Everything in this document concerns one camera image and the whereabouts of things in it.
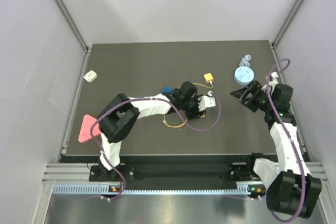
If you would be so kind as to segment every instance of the blue round object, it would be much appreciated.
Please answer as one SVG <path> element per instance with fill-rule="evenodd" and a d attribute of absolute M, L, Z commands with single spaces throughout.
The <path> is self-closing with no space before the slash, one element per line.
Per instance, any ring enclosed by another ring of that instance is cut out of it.
<path fill-rule="evenodd" d="M 241 85 L 248 85 L 253 81 L 254 72 L 248 67 L 239 67 L 235 71 L 235 81 Z"/>

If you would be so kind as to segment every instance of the coiled white cable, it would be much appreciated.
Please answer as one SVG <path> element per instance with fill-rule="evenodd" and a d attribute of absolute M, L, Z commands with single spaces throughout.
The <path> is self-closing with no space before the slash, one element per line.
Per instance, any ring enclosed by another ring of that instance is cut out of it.
<path fill-rule="evenodd" d="M 240 61 L 240 63 L 239 63 L 239 66 L 240 67 L 250 67 L 251 66 L 251 64 L 250 64 L 250 60 L 251 60 L 251 55 L 245 55 L 242 59 L 241 59 L 241 61 Z"/>

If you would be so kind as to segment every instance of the white panel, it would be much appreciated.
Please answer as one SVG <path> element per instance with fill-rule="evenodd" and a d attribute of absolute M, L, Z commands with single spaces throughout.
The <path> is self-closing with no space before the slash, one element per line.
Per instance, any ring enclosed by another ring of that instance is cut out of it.
<path fill-rule="evenodd" d="M 273 40 L 295 0 L 64 0 L 86 43 Z"/>
<path fill-rule="evenodd" d="M 322 161 L 336 194 L 336 1 L 306 0 L 281 41 L 280 57 L 310 152 Z"/>
<path fill-rule="evenodd" d="M 0 0 L 0 216 L 28 223 L 83 51 L 54 0 Z"/>

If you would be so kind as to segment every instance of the small yellow block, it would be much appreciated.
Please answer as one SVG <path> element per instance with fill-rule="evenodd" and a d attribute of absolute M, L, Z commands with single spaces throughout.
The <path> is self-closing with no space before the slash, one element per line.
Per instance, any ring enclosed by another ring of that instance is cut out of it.
<path fill-rule="evenodd" d="M 204 75 L 204 80 L 205 80 L 206 83 L 209 83 L 209 82 L 211 82 L 211 81 L 214 81 L 214 77 L 212 76 L 211 73 L 206 73 L 206 74 Z"/>

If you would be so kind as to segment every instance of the black tabletop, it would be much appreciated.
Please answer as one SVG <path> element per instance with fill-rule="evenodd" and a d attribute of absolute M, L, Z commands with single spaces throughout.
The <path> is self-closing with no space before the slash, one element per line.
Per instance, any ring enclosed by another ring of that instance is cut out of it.
<path fill-rule="evenodd" d="M 212 91 L 222 104 L 221 118 L 214 128 L 206 132 L 187 126 L 172 129 L 163 124 L 161 115 L 142 118 L 123 140 L 121 154 L 275 153 L 263 113 L 252 113 L 229 95 L 243 87 L 235 82 L 234 72 L 246 54 L 252 56 L 255 79 L 264 83 L 275 63 L 267 40 L 94 44 L 86 72 L 93 70 L 98 77 L 91 83 L 83 82 L 66 155 L 99 155 L 93 141 L 78 142 L 82 119 L 85 114 L 96 117 L 117 94 L 145 97 L 158 94 L 164 86 L 177 88 L 186 80 L 205 84 L 203 75 L 208 72 L 215 78 Z M 202 94 L 209 91 L 197 88 Z M 205 118 L 190 124 L 210 126 L 217 113 L 218 107 L 209 108 Z M 167 116 L 167 121 L 181 123 L 176 114 Z"/>

